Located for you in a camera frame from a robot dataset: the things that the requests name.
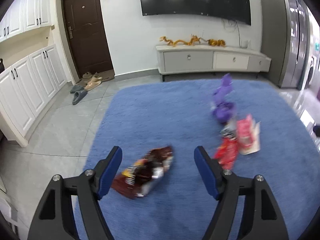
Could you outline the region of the red snack wrapper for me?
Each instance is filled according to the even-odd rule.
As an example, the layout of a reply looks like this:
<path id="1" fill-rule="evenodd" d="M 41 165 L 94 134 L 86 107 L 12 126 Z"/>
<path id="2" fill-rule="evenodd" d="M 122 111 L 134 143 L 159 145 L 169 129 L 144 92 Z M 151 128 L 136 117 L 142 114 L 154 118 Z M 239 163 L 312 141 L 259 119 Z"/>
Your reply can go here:
<path id="1" fill-rule="evenodd" d="M 213 159 L 217 160 L 224 170 L 231 170 L 239 152 L 236 127 L 228 123 L 220 134 L 222 144 L 217 148 Z"/>

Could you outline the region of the pink white snack packet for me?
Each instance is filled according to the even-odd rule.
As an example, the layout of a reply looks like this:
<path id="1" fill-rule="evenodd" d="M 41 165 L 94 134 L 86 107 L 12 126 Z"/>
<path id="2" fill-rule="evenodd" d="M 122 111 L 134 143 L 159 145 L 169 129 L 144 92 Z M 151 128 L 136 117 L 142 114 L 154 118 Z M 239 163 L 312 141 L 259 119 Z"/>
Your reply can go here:
<path id="1" fill-rule="evenodd" d="M 241 155 L 249 155 L 260 151 L 260 122 L 255 122 L 248 114 L 236 122 L 236 137 Z"/>

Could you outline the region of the dark brown snack wrapper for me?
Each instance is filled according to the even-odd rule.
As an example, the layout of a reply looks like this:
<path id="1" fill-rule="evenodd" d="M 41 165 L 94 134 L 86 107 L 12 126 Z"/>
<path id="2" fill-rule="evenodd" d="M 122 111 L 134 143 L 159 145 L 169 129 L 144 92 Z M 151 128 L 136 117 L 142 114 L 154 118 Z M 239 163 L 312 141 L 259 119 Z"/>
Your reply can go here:
<path id="1" fill-rule="evenodd" d="M 169 171 L 173 159 L 170 145 L 155 148 L 117 174 L 111 188 L 130 199 L 145 197 Z"/>

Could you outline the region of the purple plastic wrapper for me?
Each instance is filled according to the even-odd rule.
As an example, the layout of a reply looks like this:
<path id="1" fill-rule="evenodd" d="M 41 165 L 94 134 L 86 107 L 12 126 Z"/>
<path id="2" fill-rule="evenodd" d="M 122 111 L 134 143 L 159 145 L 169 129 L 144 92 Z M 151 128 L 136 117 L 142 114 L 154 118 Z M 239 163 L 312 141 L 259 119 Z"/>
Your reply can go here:
<path id="1" fill-rule="evenodd" d="M 233 80 L 228 73 L 221 79 L 221 85 L 213 93 L 211 112 L 221 124 L 229 122 L 236 115 L 236 104 L 226 100 L 226 97 L 233 91 Z"/>

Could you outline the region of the grey slipper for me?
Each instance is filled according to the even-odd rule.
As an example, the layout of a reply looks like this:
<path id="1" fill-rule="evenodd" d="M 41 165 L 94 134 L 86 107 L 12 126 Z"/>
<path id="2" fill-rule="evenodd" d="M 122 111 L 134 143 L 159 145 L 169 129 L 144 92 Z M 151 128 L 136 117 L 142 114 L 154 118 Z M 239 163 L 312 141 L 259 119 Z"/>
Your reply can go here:
<path id="1" fill-rule="evenodd" d="M 83 86 L 74 85 L 74 86 L 71 88 L 70 93 L 71 93 L 71 94 L 74 94 L 75 92 L 81 91 L 81 90 L 83 90 L 83 89 L 84 89 Z"/>
<path id="2" fill-rule="evenodd" d="M 77 105 L 86 95 L 88 91 L 83 89 L 74 93 L 72 105 Z"/>

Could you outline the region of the white lower shoe cabinet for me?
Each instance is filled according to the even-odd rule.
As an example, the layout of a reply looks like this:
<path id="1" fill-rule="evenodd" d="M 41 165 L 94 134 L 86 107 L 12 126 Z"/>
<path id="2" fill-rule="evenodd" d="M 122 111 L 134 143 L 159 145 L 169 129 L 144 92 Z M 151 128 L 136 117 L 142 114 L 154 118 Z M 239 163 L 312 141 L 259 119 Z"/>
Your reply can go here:
<path id="1" fill-rule="evenodd" d="M 55 44 L 22 58 L 1 73 L 1 132 L 21 147 L 67 83 Z"/>

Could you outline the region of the blue fuzzy blanket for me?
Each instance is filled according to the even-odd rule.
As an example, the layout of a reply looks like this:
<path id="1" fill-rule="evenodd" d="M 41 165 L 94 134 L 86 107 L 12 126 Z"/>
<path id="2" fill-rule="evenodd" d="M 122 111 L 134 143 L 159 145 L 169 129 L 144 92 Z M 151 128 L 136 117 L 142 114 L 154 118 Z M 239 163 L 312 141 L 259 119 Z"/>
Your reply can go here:
<path id="1" fill-rule="evenodd" d="M 201 239 L 217 206 L 194 161 L 202 146 L 213 155 L 221 144 L 221 125 L 212 115 L 219 80 L 155 83 L 120 90 L 97 130 L 86 168 L 112 147 L 123 152 L 125 169 L 149 150 L 174 150 L 170 170 L 151 192 L 129 199 L 114 190 L 100 201 L 115 239 Z M 229 101 L 240 118 L 260 123 L 260 151 L 239 155 L 233 171 L 261 174 L 284 217 L 290 239 L 298 239 L 319 207 L 319 153 L 304 124 L 269 84 L 235 80 Z"/>

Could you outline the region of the tan slipper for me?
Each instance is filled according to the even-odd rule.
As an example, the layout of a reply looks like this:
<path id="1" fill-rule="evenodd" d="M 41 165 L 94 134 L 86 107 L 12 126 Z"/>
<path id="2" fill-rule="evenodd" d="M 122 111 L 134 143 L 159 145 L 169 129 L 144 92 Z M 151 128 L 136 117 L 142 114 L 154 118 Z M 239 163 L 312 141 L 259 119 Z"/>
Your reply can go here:
<path id="1" fill-rule="evenodd" d="M 85 90 L 90 91 L 98 87 L 102 83 L 102 77 L 93 76 L 84 87 Z"/>

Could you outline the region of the white washing machine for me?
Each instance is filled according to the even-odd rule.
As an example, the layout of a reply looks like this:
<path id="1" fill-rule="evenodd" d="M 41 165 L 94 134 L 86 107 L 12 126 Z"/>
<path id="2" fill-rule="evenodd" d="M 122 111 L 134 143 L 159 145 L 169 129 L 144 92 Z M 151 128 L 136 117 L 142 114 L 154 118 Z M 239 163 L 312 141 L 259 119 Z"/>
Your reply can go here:
<path id="1" fill-rule="evenodd" d="M 316 64 L 317 64 L 317 57 L 312 55 L 310 57 L 310 62 L 309 62 L 309 66 L 308 66 L 308 74 L 307 74 L 305 88 L 309 88 L 311 86 L 311 83 L 313 81 L 313 76 L 314 76 L 315 70 L 316 70 Z"/>

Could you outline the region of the white grey TV cabinet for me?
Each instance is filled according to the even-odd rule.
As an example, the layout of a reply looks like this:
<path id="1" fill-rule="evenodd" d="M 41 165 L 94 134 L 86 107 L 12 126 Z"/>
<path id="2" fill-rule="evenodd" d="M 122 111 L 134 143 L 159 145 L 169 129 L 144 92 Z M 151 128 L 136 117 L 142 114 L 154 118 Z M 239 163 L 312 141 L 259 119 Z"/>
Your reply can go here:
<path id="1" fill-rule="evenodd" d="M 267 73 L 271 59 L 250 49 L 235 47 L 156 46 L 158 71 L 162 76 L 186 73 Z"/>

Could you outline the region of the golden dragon ornament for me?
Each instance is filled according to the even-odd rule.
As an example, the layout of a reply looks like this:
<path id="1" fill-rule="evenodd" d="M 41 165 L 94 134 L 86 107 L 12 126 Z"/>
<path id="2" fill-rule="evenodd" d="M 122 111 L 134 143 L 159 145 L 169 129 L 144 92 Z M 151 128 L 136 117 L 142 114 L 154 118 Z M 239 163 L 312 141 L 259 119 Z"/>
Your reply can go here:
<path id="1" fill-rule="evenodd" d="M 203 41 L 205 44 L 212 46 L 212 47 L 225 47 L 226 42 L 224 40 L 215 40 L 215 39 L 208 39 L 205 40 L 204 38 L 198 37 L 196 35 L 192 35 L 189 41 L 184 40 L 171 40 L 167 38 L 166 36 L 161 36 L 159 40 L 162 42 L 166 42 L 168 46 L 178 46 L 179 44 L 185 45 L 185 46 L 194 46 L 195 44 L 201 44 Z"/>

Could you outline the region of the grey double-door refrigerator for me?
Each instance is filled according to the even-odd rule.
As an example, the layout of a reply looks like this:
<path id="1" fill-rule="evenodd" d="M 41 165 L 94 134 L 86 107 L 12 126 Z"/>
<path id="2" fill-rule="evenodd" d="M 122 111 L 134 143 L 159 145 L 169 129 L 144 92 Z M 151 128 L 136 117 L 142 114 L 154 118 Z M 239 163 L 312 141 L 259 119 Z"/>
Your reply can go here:
<path id="1" fill-rule="evenodd" d="M 261 52 L 271 59 L 267 78 L 279 88 L 301 89 L 310 48 L 310 20 L 303 0 L 261 0 Z"/>

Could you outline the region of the dark brown entrance door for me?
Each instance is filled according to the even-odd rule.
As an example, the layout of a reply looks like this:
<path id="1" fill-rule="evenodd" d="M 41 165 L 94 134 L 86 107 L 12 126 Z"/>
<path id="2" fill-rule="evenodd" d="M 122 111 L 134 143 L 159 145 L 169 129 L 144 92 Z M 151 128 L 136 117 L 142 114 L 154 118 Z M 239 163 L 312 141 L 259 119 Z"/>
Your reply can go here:
<path id="1" fill-rule="evenodd" d="M 100 0 L 62 0 L 62 11 L 77 74 L 113 70 Z"/>

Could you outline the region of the white upper wall cabinet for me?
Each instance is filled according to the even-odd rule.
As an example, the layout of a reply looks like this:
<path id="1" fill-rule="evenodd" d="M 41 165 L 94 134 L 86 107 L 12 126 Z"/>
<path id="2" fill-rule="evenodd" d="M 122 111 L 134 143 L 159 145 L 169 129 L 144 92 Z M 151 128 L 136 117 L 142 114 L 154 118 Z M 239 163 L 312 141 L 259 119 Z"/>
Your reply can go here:
<path id="1" fill-rule="evenodd" d="M 1 19 L 1 42 L 50 25 L 49 0 L 14 0 Z"/>

